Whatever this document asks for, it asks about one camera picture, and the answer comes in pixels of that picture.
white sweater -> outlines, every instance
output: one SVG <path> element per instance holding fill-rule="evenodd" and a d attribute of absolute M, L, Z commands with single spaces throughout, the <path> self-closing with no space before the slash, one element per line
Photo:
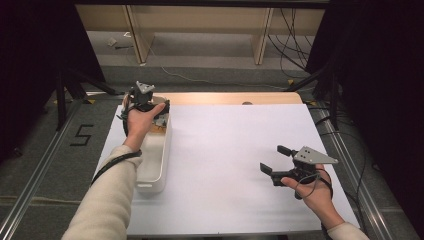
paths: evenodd
<path fill-rule="evenodd" d="M 125 145 L 118 146 L 101 167 L 113 158 L 131 152 Z M 131 201 L 141 162 L 141 157 L 130 158 L 103 173 L 84 196 L 62 239 L 127 239 Z M 328 234 L 333 240 L 368 239 L 350 223 L 329 229 Z"/>

gray carpet floor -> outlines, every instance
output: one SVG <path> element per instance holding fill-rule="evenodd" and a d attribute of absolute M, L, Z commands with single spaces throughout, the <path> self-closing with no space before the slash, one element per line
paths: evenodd
<path fill-rule="evenodd" d="M 278 67 L 280 59 L 271 50 L 267 50 L 269 53 L 266 55 L 267 58 L 264 60 L 265 63 L 262 67 L 252 66 L 243 69 L 241 67 L 219 67 L 212 64 L 208 66 L 200 64 L 201 66 L 198 67 L 181 67 L 176 66 L 178 65 L 177 63 L 173 63 L 165 66 L 168 72 L 166 73 L 162 69 L 162 63 L 166 62 L 164 56 L 166 51 L 163 50 L 165 47 L 162 45 L 165 44 L 167 37 L 169 36 L 159 38 L 155 42 L 159 46 L 154 47 L 158 47 L 162 51 L 157 51 L 156 55 L 152 56 L 151 59 L 153 60 L 150 65 L 147 64 L 145 67 L 139 67 L 136 64 L 123 64 L 125 66 L 119 66 L 119 64 L 102 65 L 107 84 L 116 90 L 127 91 L 138 80 L 154 84 L 158 93 L 210 91 L 278 92 L 289 86 L 288 79 L 294 79 L 296 82 L 308 75 L 303 71 L 290 67 L 285 68 L 285 73 L 282 73 Z M 237 44 L 238 51 L 240 51 L 240 48 L 245 47 L 245 45 L 240 46 L 239 43 Z M 101 47 L 98 47 L 97 51 L 102 53 Z M 175 51 L 173 51 L 171 57 L 181 54 L 181 52 Z M 203 56 L 206 54 L 208 53 L 202 52 L 199 55 Z M 134 63 L 134 55 L 129 53 L 129 51 L 121 55 L 117 54 L 117 57 L 121 60 L 124 59 L 124 61 L 132 59 L 132 63 Z M 250 58 L 251 56 L 242 54 L 242 62 L 246 60 L 245 57 Z M 116 58 L 110 58 L 108 55 L 107 61 L 109 63 L 115 61 L 111 59 L 116 60 Z M 270 67 L 273 66 L 271 62 L 277 62 L 277 67 Z M 311 94 L 313 85 L 306 86 L 298 92 L 302 100 L 314 100 Z M 99 92 L 98 89 L 88 84 L 84 84 L 84 88 L 87 92 Z M 92 95 L 88 99 L 93 101 L 82 104 L 73 117 L 63 141 L 60 143 L 59 150 L 48 167 L 43 181 L 38 187 L 35 197 L 21 219 L 12 239 L 60 239 L 67 228 L 78 207 L 78 202 L 88 189 L 114 117 L 116 106 L 121 103 L 122 96 L 98 94 Z M 320 120 L 322 114 L 327 111 L 313 109 L 317 107 L 313 105 L 309 107 L 315 122 Z M 320 101 L 319 107 L 328 106 L 325 101 Z M 363 174 L 364 183 L 367 184 L 373 200 L 387 221 L 393 239 L 419 239 L 384 179 L 378 170 L 372 166 L 372 156 L 369 155 L 354 122 L 349 118 L 348 111 L 344 109 L 343 103 L 340 103 L 338 109 L 338 122 L 343 141 L 349 149 L 352 158 L 355 159 L 355 164 L 358 168 L 362 169 L 362 167 L 365 167 Z M 33 126 L 26 141 L 20 146 L 23 155 L 21 157 L 11 157 L 0 166 L 0 219 L 2 220 L 11 210 L 16 197 L 20 195 L 27 185 L 31 174 L 56 133 L 57 109 L 54 94 L 47 102 L 46 110 L 46 113 L 41 115 Z M 328 129 L 325 124 L 327 123 L 317 125 L 317 130 L 323 134 L 322 141 L 327 153 L 332 157 L 339 158 L 339 153 L 334 143 L 331 141 L 330 136 L 326 135 Z M 85 141 L 83 138 L 75 137 L 81 125 L 90 125 L 89 127 L 84 127 L 80 133 L 91 135 L 91 137 L 84 146 L 72 146 Z M 337 165 L 335 169 L 345 191 L 355 195 L 356 187 L 348 178 L 344 164 Z M 378 234 L 375 233 L 367 215 L 363 212 L 362 206 L 358 209 L 358 206 L 353 201 L 351 201 L 351 206 L 358 217 L 360 217 L 359 211 L 362 212 L 370 239 L 378 239 Z M 290 240 L 324 239 L 320 232 L 299 233 L 288 237 Z M 257 236 L 257 238 L 277 239 L 276 236 Z"/>

floor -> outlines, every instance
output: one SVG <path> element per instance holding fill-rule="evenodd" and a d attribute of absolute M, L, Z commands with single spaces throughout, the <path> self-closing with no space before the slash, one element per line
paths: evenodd
<path fill-rule="evenodd" d="M 255 65 L 247 35 L 157 34 L 147 62 L 141 65 L 136 61 L 132 39 L 128 33 L 88 32 L 88 35 L 108 84 L 122 91 L 127 90 L 131 82 L 136 80 L 152 81 L 152 79 L 155 80 L 159 92 L 282 91 L 289 86 L 288 80 L 296 83 L 308 76 L 298 66 L 286 58 L 281 58 L 281 54 L 275 49 L 271 40 L 267 42 L 263 63 Z M 112 38 L 116 43 L 109 46 L 108 43 Z M 281 43 L 285 42 L 286 38 L 287 36 L 279 36 L 279 39 L 271 36 L 280 49 L 283 48 Z M 289 49 L 286 49 L 285 53 L 302 66 L 311 49 L 309 42 L 313 43 L 313 37 L 298 37 L 296 40 L 302 52 L 305 52 L 305 58 L 298 52 Z M 293 40 L 289 41 L 288 46 L 296 48 Z M 305 103 L 311 104 L 308 106 L 311 116 L 315 122 L 318 122 L 328 116 L 326 110 L 328 102 L 314 101 L 311 94 L 313 86 L 314 83 L 311 83 L 299 90 L 298 93 Z M 99 92 L 92 86 L 84 85 L 84 87 L 89 94 L 98 94 Z M 49 114 L 55 113 L 54 99 L 53 95 L 52 101 L 46 105 Z M 117 98 L 104 94 L 100 94 L 98 97 L 93 95 L 93 99 L 98 102 L 99 106 L 102 104 L 113 105 L 119 102 Z M 87 107 L 82 106 L 75 114 L 83 119 L 81 121 L 95 122 L 107 133 L 108 125 L 101 119 L 108 118 L 110 113 L 85 108 Z M 89 115 L 87 112 L 100 116 L 100 120 L 92 120 L 87 116 Z M 28 181 L 31 173 L 37 169 L 39 159 L 44 158 L 45 150 L 49 149 L 49 139 L 56 137 L 55 129 L 52 128 L 56 124 L 56 119 L 47 115 L 40 119 L 34 126 L 31 135 L 28 136 L 28 140 L 23 146 L 24 155 L 21 158 L 11 159 L 0 168 L 0 216 L 2 219 L 8 216 L 20 193 L 30 185 Z M 353 195 L 353 199 L 361 200 L 359 206 L 354 200 L 351 201 L 351 205 L 358 219 L 364 221 L 363 230 L 368 233 L 370 239 L 419 239 L 379 174 L 378 166 L 372 163 L 372 156 L 368 154 L 355 123 L 350 120 L 348 110 L 343 108 L 342 103 L 338 108 L 338 123 L 340 131 L 336 134 L 332 133 L 335 130 L 329 121 L 317 124 L 317 129 L 322 135 L 328 155 L 344 159 L 344 164 L 336 167 L 336 172 L 347 194 Z M 67 155 L 75 156 L 77 154 L 74 158 L 78 158 L 84 154 L 92 154 L 93 162 L 95 162 L 96 156 L 98 158 L 102 149 L 101 139 L 105 137 L 93 137 L 94 141 L 100 139 L 99 142 L 96 142 L 93 148 L 81 153 L 75 153 L 71 149 L 55 154 L 62 156 L 63 161 L 68 161 L 68 164 Z M 69 142 L 65 139 L 61 144 L 69 145 Z M 31 239 L 52 239 L 52 236 L 56 236 L 53 239 L 59 238 L 79 203 L 78 199 L 86 191 L 86 189 L 72 189 L 74 185 L 69 181 L 59 183 L 59 186 L 53 186 L 53 184 L 58 184 L 57 182 L 60 182 L 61 179 L 65 179 L 64 175 L 69 175 L 68 179 L 72 179 L 72 181 L 79 181 L 72 178 L 75 171 L 90 178 L 93 174 L 92 169 L 85 169 L 83 166 L 75 164 L 66 165 L 67 169 L 63 169 L 66 163 L 58 160 L 49 164 L 46 169 L 59 170 L 47 171 L 45 175 L 42 175 L 44 180 L 40 185 L 32 186 L 35 197 L 27 206 L 28 209 L 26 212 L 24 211 L 22 218 L 17 219 L 21 223 L 14 230 L 15 234 L 12 239 L 28 239 L 29 237 Z M 60 188 L 60 190 L 51 191 L 55 188 Z M 255 239 L 271 238 L 278 239 L 278 236 L 255 236 Z M 298 233 L 289 235 L 288 239 L 324 239 L 324 237 L 320 232 Z"/>

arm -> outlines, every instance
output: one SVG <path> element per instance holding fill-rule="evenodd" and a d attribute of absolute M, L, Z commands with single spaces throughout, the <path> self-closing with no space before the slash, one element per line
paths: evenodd
<path fill-rule="evenodd" d="M 128 137 L 113 149 L 102 166 L 115 157 L 138 151 L 153 117 L 164 104 L 150 112 L 130 111 Z M 141 157 L 122 161 L 101 175 L 90 187 L 62 239 L 126 239 L 131 201 Z"/>
<path fill-rule="evenodd" d="M 317 164 L 316 167 L 317 169 L 324 169 L 321 164 Z M 325 171 L 320 171 L 320 173 L 322 178 L 330 182 L 330 177 Z M 306 196 L 303 201 L 317 215 L 324 227 L 328 229 L 330 237 L 335 240 L 368 239 L 361 230 L 350 223 L 346 223 L 339 215 L 331 200 L 330 189 L 323 182 L 298 184 L 296 180 L 287 177 L 281 179 L 281 181 L 286 186 L 296 190 L 301 197 Z"/>

person's right hand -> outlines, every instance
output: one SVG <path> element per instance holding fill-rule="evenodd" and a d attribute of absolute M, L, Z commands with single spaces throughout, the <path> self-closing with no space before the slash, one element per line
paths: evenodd
<path fill-rule="evenodd" d="M 316 168 L 324 169 L 324 166 L 317 164 Z M 318 171 L 321 178 L 331 183 L 330 176 L 325 171 Z M 302 197 L 306 206 L 318 216 L 327 229 L 344 223 L 343 218 L 337 213 L 334 207 L 330 189 L 321 180 L 315 180 L 309 184 L 299 184 L 296 180 L 285 177 L 281 179 L 281 182 L 294 189 Z"/>

